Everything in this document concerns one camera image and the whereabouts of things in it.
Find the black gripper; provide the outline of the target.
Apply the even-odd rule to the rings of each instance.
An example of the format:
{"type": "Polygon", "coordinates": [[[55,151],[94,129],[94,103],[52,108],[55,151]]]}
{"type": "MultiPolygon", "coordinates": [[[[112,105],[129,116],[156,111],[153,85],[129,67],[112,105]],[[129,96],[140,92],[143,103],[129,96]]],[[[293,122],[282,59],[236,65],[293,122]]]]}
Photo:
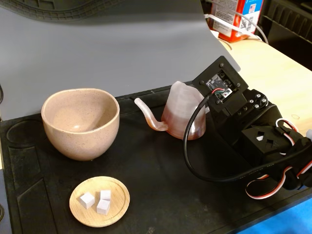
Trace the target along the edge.
{"type": "Polygon", "coordinates": [[[273,126],[282,117],[277,105],[256,89],[235,89],[223,101],[210,97],[214,132],[221,142],[234,147],[242,131],[255,126],[273,126]]]}

